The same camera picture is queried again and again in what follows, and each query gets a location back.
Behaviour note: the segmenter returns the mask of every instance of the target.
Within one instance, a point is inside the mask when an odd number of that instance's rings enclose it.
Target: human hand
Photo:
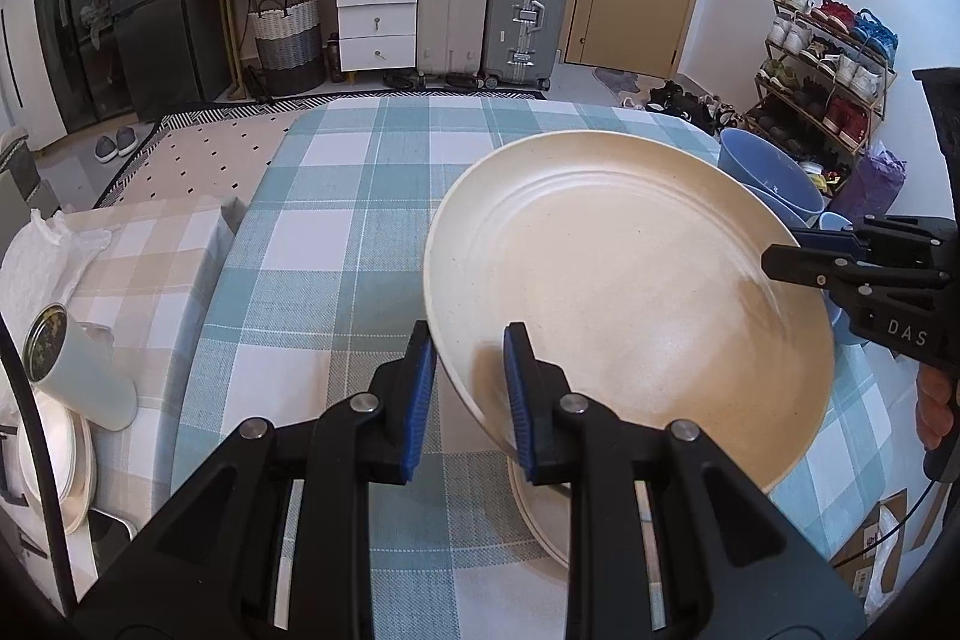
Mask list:
[[[953,384],[947,375],[932,366],[920,365],[917,373],[917,437],[928,451],[936,450],[953,428],[949,408]]]

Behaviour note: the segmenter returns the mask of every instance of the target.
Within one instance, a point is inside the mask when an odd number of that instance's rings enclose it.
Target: tablecloth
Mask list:
[[[80,321],[109,326],[116,365],[133,378],[133,424],[93,424],[93,504],[143,528],[170,496],[176,424],[206,316],[242,217],[236,199],[189,196],[66,215],[75,231],[109,228],[109,247],[67,303]]]
[[[366,389],[424,317],[424,242],[448,188],[504,143],[571,128],[626,132],[717,160],[717,143],[680,119],[570,103],[346,98],[302,115],[253,197],[203,324],[175,486],[244,418],[282,426]],[[836,368],[824,428],[774,494],[824,555],[882,493],[890,432],[862,349],[838,349]],[[371,487],[377,636],[561,637],[565,570],[523,524],[505,456],[439,366],[435,385],[414,480]],[[288,523],[281,589],[294,528]]]

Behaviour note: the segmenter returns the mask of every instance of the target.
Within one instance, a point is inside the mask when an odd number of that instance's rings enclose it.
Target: shoe rack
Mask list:
[[[801,20],[803,23],[806,23],[810,28],[818,31],[829,39],[834,40],[838,44],[841,44],[844,49],[846,49],[849,57],[856,60],[858,63],[865,64],[869,61],[871,66],[879,66],[883,74],[882,89],[880,94],[877,95],[877,98],[873,101],[865,101],[863,98],[858,95],[855,91],[848,88],[846,85],[836,81],[836,77],[829,82],[830,95],[832,98],[834,94],[840,95],[840,97],[846,98],[849,102],[856,104],[859,107],[863,107],[867,111],[868,118],[870,119],[870,124],[867,129],[867,136],[864,140],[856,145],[853,148],[848,143],[844,142],[837,134],[834,134],[827,126],[824,125],[822,119],[817,119],[815,116],[810,114],[810,112],[800,107],[800,105],[795,102],[793,95],[790,92],[779,90],[776,85],[772,85],[766,80],[761,79],[760,77],[755,77],[755,85],[757,86],[757,95],[760,97],[762,102],[767,95],[776,95],[784,104],[787,104],[791,107],[801,119],[806,121],[808,124],[814,126],[823,135],[829,139],[834,145],[837,146],[842,152],[847,153],[848,155],[853,156],[854,159],[859,157],[867,146],[870,145],[870,140],[872,135],[875,134],[877,127],[885,119],[886,114],[886,103],[887,103],[887,92],[893,86],[896,81],[896,72],[887,65],[886,59],[877,52],[874,52],[872,49],[865,47],[863,43],[857,42],[856,39],[853,39],[848,34],[843,33],[843,31],[833,28],[826,23],[823,23],[822,20],[817,20],[813,15],[809,15],[805,12],[798,12],[791,6],[786,4],[781,4],[779,1],[773,1],[774,9],[776,12],[786,12],[794,17],[795,20]],[[774,60],[781,60],[781,58],[787,57],[792,59],[794,62],[803,66],[802,72],[805,74],[808,71],[813,71],[816,73],[819,79],[817,80],[821,84],[824,84],[828,79],[829,75],[824,73],[817,68],[810,66],[808,61],[803,60],[798,56],[795,56],[793,53],[788,52],[783,47],[777,47],[775,44],[771,44],[768,41],[765,41],[765,46],[767,49],[767,55]],[[762,133],[760,126],[757,126],[755,131],[760,131],[765,139],[769,139],[769,135]]]

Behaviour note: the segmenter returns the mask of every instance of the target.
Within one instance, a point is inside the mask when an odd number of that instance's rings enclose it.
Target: black cable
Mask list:
[[[904,515],[904,520],[902,520],[901,522],[899,522],[898,525],[895,525],[894,528],[892,528],[890,531],[888,531],[888,533],[886,533],[885,535],[883,535],[880,539],[875,540],[875,541],[872,542],[870,545],[867,545],[867,547],[864,548],[862,551],[859,551],[859,552],[857,552],[856,554],[853,554],[851,557],[845,558],[845,560],[843,560],[842,562],[839,562],[838,564],[834,564],[834,565],[833,565],[833,569],[834,569],[834,570],[838,570],[838,569],[840,569],[844,564],[850,564],[850,563],[851,563],[853,560],[855,560],[856,558],[862,557],[862,555],[864,555],[864,554],[869,554],[869,552],[872,551],[872,550],[874,550],[878,545],[880,545],[880,543],[882,543],[882,542],[890,539],[894,534],[896,534],[898,531],[900,531],[902,528],[904,528],[904,524],[905,524],[907,521],[910,520],[910,516],[913,515],[914,511],[915,511],[916,509],[918,509],[918,507],[919,507],[921,504],[923,504],[923,500],[926,499],[926,495],[928,495],[928,494],[930,493],[930,489],[933,488],[933,483],[934,483],[934,482],[936,482],[936,480],[930,480],[930,485],[928,485],[928,486],[925,488],[925,491],[923,492],[923,494],[920,494],[920,499],[918,499],[917,501],[915,501],[915,503],[914,503],[913,506],[911,507],[909,513],[906,514],[906,515]]]
[[[40,504],[43,510],[43,525],[47,530],[47,543],[50,546],[50,563],[54,568],[56,593],[61,598],[64,614],[70,618],[77,609],[77,592],[73,587],[73,572],[70,569],[70,555],[66,550],[64,534],[64,516],[59,509],[59,496],[54,482],[54,469],[50,465],[50,452],[47,438],[43,434],[40,413],[34,400],[34,391],[30,388],[27,373],[20,362],[20,355],[13,345],[13,338],[7,330],[6,321],[0,314],[0,362],[3,363],[13,398],[20,410],[21,423],[27,432],[27,442],[34,457],[37,471],[37,487],[40,489]]]

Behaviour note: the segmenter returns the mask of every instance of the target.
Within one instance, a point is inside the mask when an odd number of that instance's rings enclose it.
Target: silver bolt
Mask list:
[[[693,440],[700,436],[700,427],[693,421],[680,418],[680,420],[676,420],[670,424],[670,434],[673,434],[677,439],[682,439],[683,442],[693,442]]]
[[[568,393],[560,397],[560,409],[565,413],[579,415],[589,408],[590,401],[582,393]]]
[[[350,399],[350,409],[354,413],[372,413],[379,404],[380,400],[371,393],[359,393]]]
[[[248,418],[240,424],[240,437],[243,437],[243,439],[260,439],[264,434],[267,434],[269,428],[270,424],[263,418]]]

